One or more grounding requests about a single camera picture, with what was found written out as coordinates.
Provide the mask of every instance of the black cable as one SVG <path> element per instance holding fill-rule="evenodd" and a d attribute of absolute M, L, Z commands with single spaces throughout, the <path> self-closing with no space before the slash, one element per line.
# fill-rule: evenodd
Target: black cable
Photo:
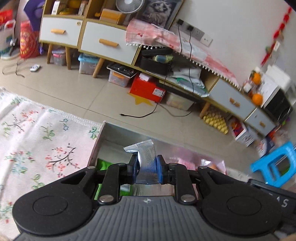
<path fill-rule="evenodd" d="M 17 73 L 17 71 L 18 71 L 18 66 L 21 65 L 21 64 L 22 64 L 23 62 L 25 62 L 25 61 L 26 61 L 25 59 L 20 59 L 20 61 L 17 61 L 15 64 L 10 64 L 10 65 L 6 65 L 6 66 L 4 66 L 3 69 L 2 69 L 2 74 L 3 74 L 3 75 L 16 74 L 17 76 L 21 76 L 21 77 L 25 78 L 25 76 L 23 76 L 22 74 L 18 74 L 18 73 Z M 13 66 L 16 66 L 15 71 L 10 71 L 10 72 L 4 73 L 4 70 L 5 70 L 6 68 L 13 67 Z"/>
<path fill-rule="evenodd" d="M 180 52 L 180 54 L 182 54 L 182 42 L 181 42 L 181 35 L 180 35 L 179 25 L 178 25 L 178 32 L 179 32 L 179 39 L 180 39 L 180 44 L 181 44 L 181 52 Z"/>
<path fill-rule="evenodd" d="M 181 42 L 181 35 L 180 35 L 179 26 L 178 26 L 178 32 L 179 32 L 180 44 L 181 44 L 181 52 L 182 52 L 182 42 Z M 192 53 L 191 32 L 190 32 L 189 44 L 190 44 L 190 55 L 189 55 L 189 60 L 190 60 L 190 59 L 191 59 L 191 53 Z M 164 80 L 164 82 L 163 82 L 163 89 L 164 89 L 165 82 L 166 82 L 166 78 L 167 78 L 169 72 L 170 72 L 170 71 L 168 71 L 167 75 L 165 76 L 165 80 Z M 189 67 L 189 79 L 190 79 L 190 82 L 191 82 L 191 84 L 192 84 L 192 96 L 193 96 L 193 94 L 194 94 L 194 85 L 193 85 L 193 82 L 192 82 L 191 77 L 190 77 L 190 67 Z M 146 116 L 149 116 L 149 115 L 153 114 L 154 111 L 156 110 L 156 108 L 157 108 L 159 102 L 156 103 L 156 106 L 155 106 L 155 108 L 153 109 L 153 111 L 151 111 L 150 113 L 148 113 L 148 114 L 146 114 L 146 115 L 143 115 L 143 116 L 126 115 L 126 114 L 122 114 L 122 113 L 120 113 L 119 115 L 121 115 L 121 116 L 128 116 L 128 117 L 134 117 L 134 118 L 143 118 L 143 117 L 146 117 Z M 189 112 L 188 114 L 186 114 L 186 115 L 173 115 L 173 114 L 172 114 L 171 112 L 169 112 L 169 110 L 167 110 L 165 107 L 163 107 L 162 105 L 160 105 L 160 106 L 161 106 L 162 108 L 164 108 L 164 109 L 165 109 L 165 110 L 166 110 L 171 116 L 173 116 L 173 117 L 186 117 L 186 116 L 188 116 L 188 115 L 190 115 L 190 114 L 192 113 L 192 111 L 190 111 L 190 112 Z"/>
<path fill-rule="evenodd" d="M 185 116 L 188 116 L 192 113 L 192 111 L 190 111 L 187 115 L 174 115 L 167 108 L 165 108 L 163 105 L 159 104 L 159 106 L 164 108 L 172 117 L 185 117 Z"/>
<path fill-rule="evenodd" d="M 165 82 L 166 82 L 166 78 L 167 78 L 169 72 L 170 72 L 170 71 L 168 71 L 167 75 L 165 76 L 165 81 L 164 81 L 163 85 L 164 85 Z M 165 94 L 165 92 L 163 92 L 163 94 L 161 95 L 160 100 L 163 98 L 164 94 Z M 121 116 L 134 117 L 134 118 L 143 118 L 143 117 L 149 116 L 149 115 L 151 115 L 152 113 L 154 113 L 154 111 L 156 110 L 156 107 L 158 106 L 159 102 L 156 103 L 156 106 L 155 106 L 154 110 L 151 111 L 150 113 L 146 114 L 146 115 L 143 115 L 143 116 L 134 116 L 134 115 L 125 115 L 125 114 L 122 114 L 122 113 L 120 113 L 120 115 L 121 115 Z"/>
<path fill-rule="evenodd" d="M 192 45 L 191 45 L 191 32 L 189 32 L 189 33 L 190 33 L 190 37 L 189 37 L 189 44 L 190 44 L 189 60 L 190 60 L 191 59 L 191 53 L 192 53 Z M 194 85 L 193 85 L 193 82 L 192 82 L 191 77 L 190 77 L 190 67 L 189 67 L 189 79 L 190 79 L 190 82 L 192 84 L 192 96 L 193 96 L 193 94 L 194 94 Z M 164 108 L 172 117 L 186 117 L 186 116 L 188 116 L 188 115 L 190 115 L 192 113 L 192 111 L 190 111 L 186 115 L 174 115 L 167 108 L 165 108 L 164 106 L 162 106 L 161 104 L 159 104 L 159 106 L 161 106 L 162 108 Z"/>

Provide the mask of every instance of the red bag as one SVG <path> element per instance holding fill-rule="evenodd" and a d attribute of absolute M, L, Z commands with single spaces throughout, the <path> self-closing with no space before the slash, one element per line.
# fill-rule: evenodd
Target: red bag
<path fill-rule="evenodd" d="M 39 31 L 33 31 L 30 21 L 20 24 L 20 56 L 21 58 L 37 57 L 39 52 Z"/>
<path fill-rule="evenodd" d="M 0 12 L 0 25 L 6 23 L 9 20 L 12 20 L 12 18 L 13 18 L 12 9 Z"/>

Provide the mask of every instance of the desk fan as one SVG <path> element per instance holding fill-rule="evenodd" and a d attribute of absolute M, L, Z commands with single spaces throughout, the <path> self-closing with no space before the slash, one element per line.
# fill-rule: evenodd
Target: desk fan
<path fill-rule="evenodd" d="M 145 0 L 116 0 L 115 4 L 119 11 L 127 14 L 123 24 L 128 25 L 134 13 L 144 6 Z"/>

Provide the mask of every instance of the white bag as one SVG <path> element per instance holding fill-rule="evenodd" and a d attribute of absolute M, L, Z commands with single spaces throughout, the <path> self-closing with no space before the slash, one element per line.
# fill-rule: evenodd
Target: white bag
<path fill-rule="evenodd" d="M 0 55 L 10 50 L 10 41 L 15 38 L 15 20 L 5 23 L 3 31 L 0 31 Z"/>

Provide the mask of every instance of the tile floor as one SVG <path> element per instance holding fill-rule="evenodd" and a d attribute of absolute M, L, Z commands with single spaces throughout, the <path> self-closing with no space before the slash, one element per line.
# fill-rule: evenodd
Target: tile floor
<path fill-rule="evenodd" d="M 2 61 L 0 68 L 16 63 L 17 60 Z M 42 68 L 37 73 L 29 71 L 33 64 Z M 102 68 L 97 79 L 90 75 L 79 74 L 78 64 L 72 70 L 53 64 L 46 64 L 45 56 L 28 59 L 19 66 L 19 77 L 14 73 L 1 75 L 0 86 L 25 96 L 33 101 L 72 113 L 96 122 L 104 120 L 150 136 L 172 142 L 197 152 L 223 159 L 227 166 L 248 172 L 250 163 L 258 158 L 253 147 L 234 141 L 229 133 L 224 135 L 206 125 L 198 117 L 198 111 L 186 117 L 172 117 L 158 106 L 154 114 L 145 118 L 120 116 L 144 115 L 151 112 L 153 106 L 145 103 L 135 105 L 135 99 L 128 95 L 129 88 L 123 88 L 108 82 L 109 71 Z M 15 66 L 4 72 L 15 71 Z M 166 108 L 175 115 L 187 112 L 172 107 Z"/>

